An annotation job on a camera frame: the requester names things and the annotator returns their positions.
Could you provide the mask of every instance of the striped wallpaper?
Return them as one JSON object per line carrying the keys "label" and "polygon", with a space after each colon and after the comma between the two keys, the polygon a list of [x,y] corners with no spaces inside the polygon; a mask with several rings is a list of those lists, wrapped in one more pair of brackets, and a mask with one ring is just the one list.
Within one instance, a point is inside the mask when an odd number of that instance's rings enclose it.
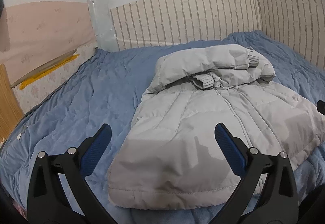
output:
{"label": "striped wallpaper", "polygon": [[261,29],[257,0],[141,0],[110,11],[120,50]]}
{"label": "striped wallpaper", "polygon": [[325,69],[325,0],[259,0],[262,30]]}

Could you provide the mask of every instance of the silver screw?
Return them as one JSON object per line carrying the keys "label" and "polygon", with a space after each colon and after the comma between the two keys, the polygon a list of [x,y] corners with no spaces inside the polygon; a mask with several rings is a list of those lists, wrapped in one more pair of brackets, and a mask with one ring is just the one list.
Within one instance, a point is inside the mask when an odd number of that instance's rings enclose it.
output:
{"label": "silver screw", "polygon": [[76,148],[71,147],[71,148],[68,149],[68,154],[74,154],[76,151],[77,151]]}
{"label": "silver screw", "polygon": [[287,153],[285,152],[280,152],[280,156],[284,159],[288,157]]}
{"label": "silver screw", "polygon": [[251,153],[251,154],[258,154],[258,150],[256,149],[256,148],[251,148],[251,149],[249,149],[249,152]]}
{"label": "silver screw", "polygon": [[39,152],[39,153],[38,153],[38,157],[39,157],[39,158],[43,158],[44,156],[45,156],[45,152]]}

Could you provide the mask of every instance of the bed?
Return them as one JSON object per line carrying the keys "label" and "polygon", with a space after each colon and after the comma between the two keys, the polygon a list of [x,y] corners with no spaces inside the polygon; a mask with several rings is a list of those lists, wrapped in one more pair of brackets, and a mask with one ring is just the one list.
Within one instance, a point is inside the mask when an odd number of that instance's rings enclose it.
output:
{"label": "bed", "polygon": [[[311,65],[291,48],[274,41],[261,31],[238,32],[220,41],[192,41],[167,47],[147,47],[117,53],[97,49],[95,55],[40,105],[29,111],[18,124],[0,153],[0,179],[8,194],[27,207],[27,191],[36,155],[49,155],[78,147],[93,136],[103,123],[111,125],[111,143],[87,183],[106,210],[118,223],[208,223],[222,205],[194,210],[151,211],[111,205],[107,194],[106,172],[119,151],[141,95],[154,76],[155,63],[175,51],[238,43],[252,47],[272,63],[278,83],[291,88],[316,104],[325,101],[325,72]],[[300,200],[316,186],[325,183],[325,143],[295,170]],[[78,207],[66,179],[61,182],[72,208]],[[246,211],[252,210],[255,195]]]}

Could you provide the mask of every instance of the wooden headboard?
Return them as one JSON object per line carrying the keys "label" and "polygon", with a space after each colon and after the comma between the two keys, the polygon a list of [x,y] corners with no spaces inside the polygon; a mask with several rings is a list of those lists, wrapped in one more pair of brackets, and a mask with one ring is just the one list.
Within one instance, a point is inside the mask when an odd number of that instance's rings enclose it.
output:
{"label": "wooden headboard", "polygon": [[17,99],[10,88],[7,71],[0,65],[0,142],[7,139],[23,117]]}

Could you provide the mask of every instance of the yellow tape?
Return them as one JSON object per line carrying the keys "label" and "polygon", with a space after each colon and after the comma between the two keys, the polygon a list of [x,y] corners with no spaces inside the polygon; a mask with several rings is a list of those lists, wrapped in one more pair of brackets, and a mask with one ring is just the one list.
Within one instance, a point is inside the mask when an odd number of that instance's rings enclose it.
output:
{"label": "yellow tape", "polygon": [[44,70],[43,72],[40,72],[40,73],[37,73],[36,75],[26,79],[25,81],[23,81],[21,84],[20,84],[20,87],[19,89],[20,90],[23,90],[25,87],[27,87],[29,84],[32,84],[33,82],[35,82],[36,80],[39,80],[41,79],[42,77],[50,74],[51,72],[53,72],[54,70],[58,69],[59,67],[65,65],[66,63],[76,59],[77,57],[79,56],[79,54],[76,54],[76,55],[72,55],[66,59],[64,59],[63,61],[59,62],[58,64],[56,64],[54,67],[48,69],[48,70]]}

